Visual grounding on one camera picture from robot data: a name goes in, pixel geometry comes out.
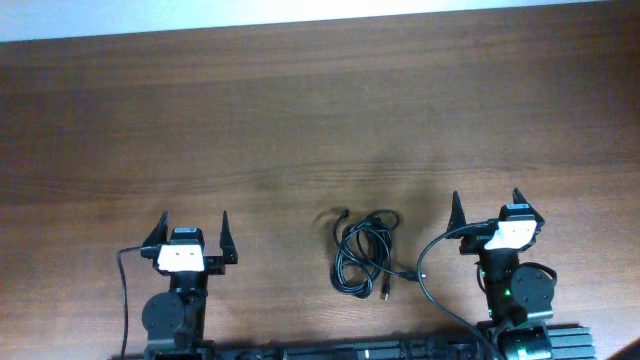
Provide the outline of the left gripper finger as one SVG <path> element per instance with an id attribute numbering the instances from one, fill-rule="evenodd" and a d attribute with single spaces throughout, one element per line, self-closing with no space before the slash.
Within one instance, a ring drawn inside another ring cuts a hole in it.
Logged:
<path id="1" fill-rule="evenodd" d="M 150 232 L 147 238 L 143 241 L 143 247 L 155 247 L 161 245 L 167 241 L 168 232 L 168 217 L 167 211 L 164 211 L 160 216 L 160 219 L 154 229 Z"/>
<path id="2" fill-rule="evenodd" d="M 227 211 L 223 212 L 219 246 L 223 252 L 225 263 L 237 262 L 237 250 L 231 234 Z"/>

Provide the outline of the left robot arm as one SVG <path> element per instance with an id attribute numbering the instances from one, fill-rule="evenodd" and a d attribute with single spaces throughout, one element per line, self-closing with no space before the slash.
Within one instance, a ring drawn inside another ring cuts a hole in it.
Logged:
<path id="1" fill-rule="evenodd" d="M 238 263 L 228 215 L 222 216 L 217 256 L 204 253 L 203 231 L 198 227 L 170 229 L 164 212 L 144 240 L 141 256 L 169 278 L 167 291 L 151 297 L 141 321 L 147 331 L 145 359 L 214 359 L 215 343 L 204 338 L 208 279 L 222 276 Z"/>

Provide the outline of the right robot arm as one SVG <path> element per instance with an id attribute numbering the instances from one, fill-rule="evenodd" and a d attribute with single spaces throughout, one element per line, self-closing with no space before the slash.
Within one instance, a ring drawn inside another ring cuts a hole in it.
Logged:
<path id="1" fill-rule="evenodd" d="M 462 255 L 479 257 L 476 275 L 490 316 L 481 334 L 504 358 L 525 359 L 533 354 L 527 343 L 535 328 L 553 317 L 557 273 L 539 263 L 520 261 L 519 254 L 536 243 L 545 220 L 518 189 L 512 198 L 496 218 L 469 223 L 454 192 L 447 237 L 460 241 Z"/>

